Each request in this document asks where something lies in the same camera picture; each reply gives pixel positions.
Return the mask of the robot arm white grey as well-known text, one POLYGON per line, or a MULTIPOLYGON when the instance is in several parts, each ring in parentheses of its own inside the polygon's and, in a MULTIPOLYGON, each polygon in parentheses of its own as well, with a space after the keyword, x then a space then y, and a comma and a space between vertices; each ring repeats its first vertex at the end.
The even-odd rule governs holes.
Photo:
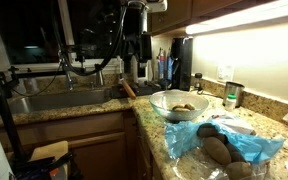
POLYGON ((148 14, 165 12, 167 0, 121 0, 126 8, 123 17, 121 57, 124 72, 131 72, 131 59, 141 67, 152 59, 151 34, 148 32, 148 14))

